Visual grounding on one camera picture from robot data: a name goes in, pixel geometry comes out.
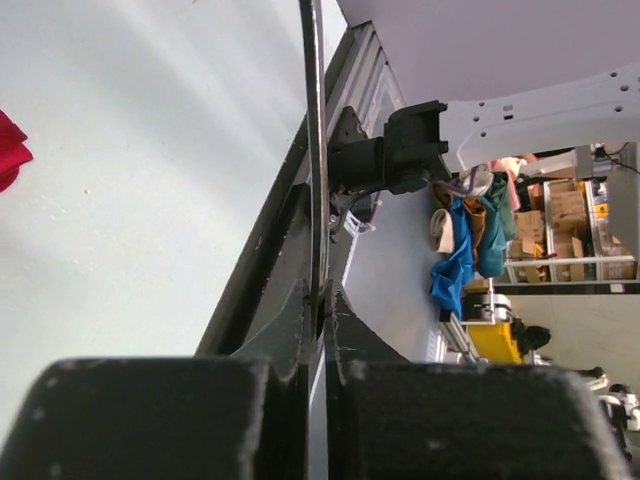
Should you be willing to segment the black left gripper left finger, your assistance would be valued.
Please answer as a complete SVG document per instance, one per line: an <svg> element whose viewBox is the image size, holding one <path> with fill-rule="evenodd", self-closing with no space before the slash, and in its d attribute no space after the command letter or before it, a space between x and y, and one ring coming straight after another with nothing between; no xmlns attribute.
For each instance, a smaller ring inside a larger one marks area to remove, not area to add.
<svg viewBox="0 0 640 480"><path fill-rule="evenodd" d="M72 358L34 381L5 479L304 479L310 306L283 307L229 355Z"/></svg>

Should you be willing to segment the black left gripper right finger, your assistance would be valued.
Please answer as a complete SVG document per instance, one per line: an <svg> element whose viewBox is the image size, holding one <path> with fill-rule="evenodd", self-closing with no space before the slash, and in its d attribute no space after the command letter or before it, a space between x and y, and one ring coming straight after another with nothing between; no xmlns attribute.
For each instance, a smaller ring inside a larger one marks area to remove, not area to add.
<svg viewBox="0 0 640 480"><path fill-rule="evenodd" d="M330 286L324 342L332 479L626 479L596 397L554 367L414 363Z"/></svg>

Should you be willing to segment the silver fork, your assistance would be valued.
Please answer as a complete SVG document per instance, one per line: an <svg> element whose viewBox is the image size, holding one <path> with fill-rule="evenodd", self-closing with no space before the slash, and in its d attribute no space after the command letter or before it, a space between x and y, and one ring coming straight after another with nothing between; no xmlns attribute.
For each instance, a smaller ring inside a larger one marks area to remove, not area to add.
<svg viewBox="0 0 640 480"><path fill-rule="evenodd" d="M311 181L311 299L319 306L328 272L329 182L325 115L325 66L320 1L298 2L304 53Z"/></svg>

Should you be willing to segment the red satin napkin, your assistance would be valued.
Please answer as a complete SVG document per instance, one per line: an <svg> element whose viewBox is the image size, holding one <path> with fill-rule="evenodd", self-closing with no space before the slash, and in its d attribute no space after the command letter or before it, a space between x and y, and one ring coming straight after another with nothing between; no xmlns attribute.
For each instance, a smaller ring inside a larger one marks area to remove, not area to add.
<svg viewBox="0 0 640 480"><path fill-rule="evenodd" d="M27 135L4 112L0 114L0 192L18 178L23 165L33 160L25 145Z"/></svg>

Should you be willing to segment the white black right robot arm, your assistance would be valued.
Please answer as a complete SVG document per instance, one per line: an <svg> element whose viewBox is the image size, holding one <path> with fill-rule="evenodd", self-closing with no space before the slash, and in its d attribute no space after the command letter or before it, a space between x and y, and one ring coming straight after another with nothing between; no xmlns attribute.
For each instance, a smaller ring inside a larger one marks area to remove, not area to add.
<svg viewBox="0 0 640 480"><path fill-rule="evenodd" d="M395 111L379 137L328 148L336 191L413 193L522 153L639 139L639 65L474 101L429 101Z"/></svg>

